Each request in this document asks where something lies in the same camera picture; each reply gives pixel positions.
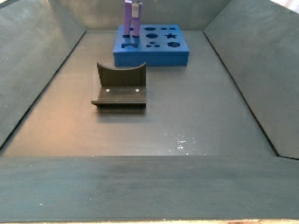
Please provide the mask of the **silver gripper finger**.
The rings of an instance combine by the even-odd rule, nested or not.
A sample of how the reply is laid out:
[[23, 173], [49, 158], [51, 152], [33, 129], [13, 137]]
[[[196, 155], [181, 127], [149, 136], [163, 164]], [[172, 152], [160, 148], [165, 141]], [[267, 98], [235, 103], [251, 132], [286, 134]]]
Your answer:
[[132, 18], [139, 18], [139, 0], [132, 0]]

